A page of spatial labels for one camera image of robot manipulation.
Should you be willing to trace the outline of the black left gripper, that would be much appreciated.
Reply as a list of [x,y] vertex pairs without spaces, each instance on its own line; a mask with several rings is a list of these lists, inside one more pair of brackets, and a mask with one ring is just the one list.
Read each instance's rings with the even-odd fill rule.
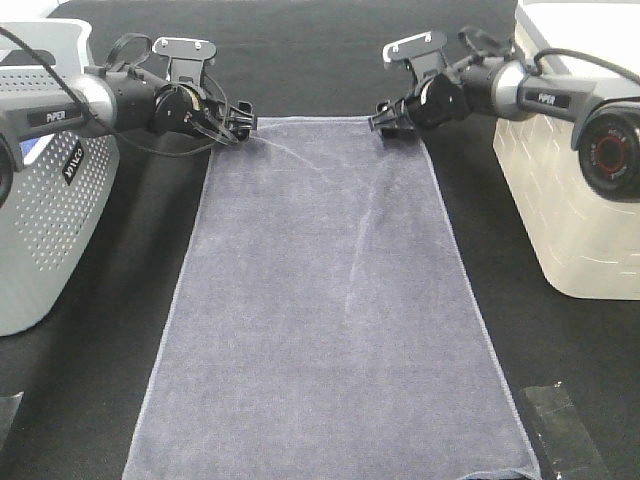
[[226,97],[212,97],[207,89],[201,94],[179,83],[170,83],[155,96],[152,131],[157,134],[180,133],[235,145],[248,140],[255,129],[256,116],[249,102],[234,106]]

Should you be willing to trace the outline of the right robot arm black grey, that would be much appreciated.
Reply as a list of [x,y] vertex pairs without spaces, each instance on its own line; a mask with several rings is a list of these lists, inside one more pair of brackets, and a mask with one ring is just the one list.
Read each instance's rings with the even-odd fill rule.
[[574,58],[611,71],[609,77],[543,72],[514,57],[469,55],[415,80],[409,92],[378,105],[369,119],[384,136],[432,130],[471,114],[524,121],[545,115],[571,123],[570,147],[587,185],[599,196],[639,198],[639,77],[583,54]]

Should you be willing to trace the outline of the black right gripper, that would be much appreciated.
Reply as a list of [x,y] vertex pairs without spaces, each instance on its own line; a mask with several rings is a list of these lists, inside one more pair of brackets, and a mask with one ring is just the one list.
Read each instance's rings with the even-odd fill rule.
[[383,139],[409,139],[415,130],[433,130],[448,121],[462,121],[470,115],[464,90],[443,73],[426,79],[396,101],[376,105],[368,118],[373,132]]

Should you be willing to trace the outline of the left robot arm black grey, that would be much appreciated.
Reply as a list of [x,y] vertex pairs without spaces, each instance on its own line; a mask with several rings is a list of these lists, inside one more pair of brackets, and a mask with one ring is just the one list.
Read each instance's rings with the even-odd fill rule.
[[203,86],[164,80],[144,69],[91,68],[62,89],[1,94],[1,201],[24,169],[21,144],[63,131],[85,138],[146,129],[209,138],[223,145],[257,128],[248,102],[218,100]]

